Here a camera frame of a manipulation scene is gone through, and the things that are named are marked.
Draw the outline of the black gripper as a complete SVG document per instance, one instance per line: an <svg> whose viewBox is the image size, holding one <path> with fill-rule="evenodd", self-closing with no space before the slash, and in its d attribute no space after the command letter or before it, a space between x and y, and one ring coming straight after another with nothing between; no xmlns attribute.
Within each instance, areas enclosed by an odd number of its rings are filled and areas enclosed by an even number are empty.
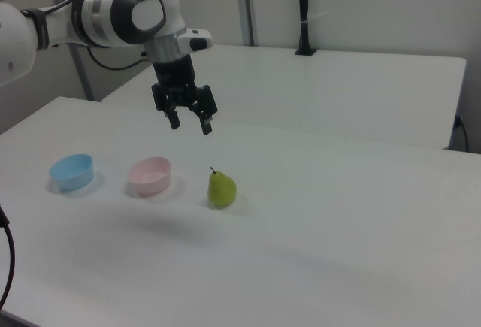
<svg viewBox="0 0 481 327"><path fill-rule="evenodd" d="M199 118L204 135L212 132L211 121L218 111L213 93L208 85L195 85L195 71L190 55L173 62L153 63L157 83L152 85L156 110L168 118L173 130L180 127L176 101L171 88L182 89L189 94L188 108Z"/></svg>

